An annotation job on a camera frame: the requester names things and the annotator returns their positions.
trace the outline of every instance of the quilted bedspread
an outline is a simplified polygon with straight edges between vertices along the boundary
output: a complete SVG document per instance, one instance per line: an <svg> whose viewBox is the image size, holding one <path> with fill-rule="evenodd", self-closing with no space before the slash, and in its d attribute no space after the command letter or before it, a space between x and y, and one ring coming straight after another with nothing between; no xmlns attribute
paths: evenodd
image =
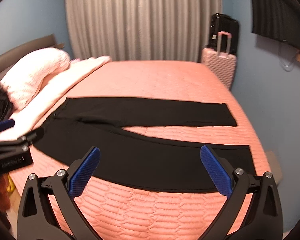
<svg viewBox="0 0 300 240"><path fill-rule="evenodd" d="M173 140L250 145L257 174L262 175L270 169L260 141L242 108L205 65L180 61L110 62L74 86L66 96L137 96L227 103L238 123L237 127L167 126L126 129L146 136ZM64 100L65 96L37 126ZM20 193L30 173L34 172L39 177L50 176L61 168L67 168L34 147L31 147L31 152L34 165L11 173ZM90 179L83 194L75 198L82 213L104 240L197 240L218 214L225 200L226 197L219 193L155 193L95 177ZM230 232L239 228L250 200L251 195L247 195ZM53 197L51 203L62 228L69 232Z"/></svg>

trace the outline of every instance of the gray curtain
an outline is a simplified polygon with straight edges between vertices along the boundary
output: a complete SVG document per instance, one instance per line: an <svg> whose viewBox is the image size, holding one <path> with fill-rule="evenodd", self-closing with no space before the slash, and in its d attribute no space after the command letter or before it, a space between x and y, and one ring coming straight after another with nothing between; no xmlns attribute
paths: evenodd
<svg viewBox="0 0 300 240"><path fill-rule="evenodd" d="M199 60L222 0L66 0L75 57Z"/></svg>

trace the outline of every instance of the brown headboard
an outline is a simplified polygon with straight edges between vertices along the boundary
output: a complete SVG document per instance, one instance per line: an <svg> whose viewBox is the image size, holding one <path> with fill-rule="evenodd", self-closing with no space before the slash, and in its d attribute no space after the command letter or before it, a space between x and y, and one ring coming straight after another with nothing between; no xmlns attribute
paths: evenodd
<svg viewBox="0 0 300 240"><path fill-rule="evenodd" d="M18 47L15 47L0 56L0 80L22 57L38 49L55 47L63 48L63 44L57 44L54 34L42 38L28 41Z"/></svg>

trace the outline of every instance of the wall-mounted television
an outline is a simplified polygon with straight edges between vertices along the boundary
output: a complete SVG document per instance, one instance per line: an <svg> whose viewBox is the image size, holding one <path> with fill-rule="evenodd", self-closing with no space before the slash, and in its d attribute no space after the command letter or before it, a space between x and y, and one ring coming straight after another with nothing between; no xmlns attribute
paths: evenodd
<svg viewBox="0 0 300 240"><path fill-rule="evenodd" d="M252 32L300 49L300 4L297 0L252 0Z"/></svg>

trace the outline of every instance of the floor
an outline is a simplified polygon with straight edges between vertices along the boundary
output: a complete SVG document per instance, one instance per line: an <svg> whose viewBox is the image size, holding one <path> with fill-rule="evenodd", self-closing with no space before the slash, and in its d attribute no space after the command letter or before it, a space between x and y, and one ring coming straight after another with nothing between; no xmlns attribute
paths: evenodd
<svg viewBox="0 0 300 240"><path fill-rule="evenodd" d="M20 200L21 196L18 193L17 190L15 190L11 196L10 196L10 201L11 201L11 209L7 211L8 214L8 219L11 223L11 233L17 239L17 219L18 219L18 209L20 205ZM284 239L289 232L286 232L283 234Z"/></svg>

